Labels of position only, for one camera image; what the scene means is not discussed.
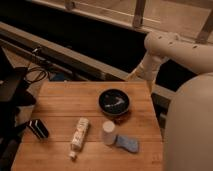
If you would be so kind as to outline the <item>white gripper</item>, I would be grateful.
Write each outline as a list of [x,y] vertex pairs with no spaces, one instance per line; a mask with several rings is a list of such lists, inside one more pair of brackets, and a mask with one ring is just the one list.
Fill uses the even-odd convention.
[[139,77],[147,81],[153,81],[163,63],[163,57],[146,53],[139,66],[126,77],[126,80],[132,81]]

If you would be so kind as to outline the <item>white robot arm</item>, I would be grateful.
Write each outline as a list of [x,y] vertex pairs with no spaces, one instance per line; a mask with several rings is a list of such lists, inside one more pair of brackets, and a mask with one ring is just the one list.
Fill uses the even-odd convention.
[[152,81],[171,59],[195,73],[168,108],[163,171],[213,171],[213,45],[183,41],[176,33],[150,32],[145,55],[128,75]]

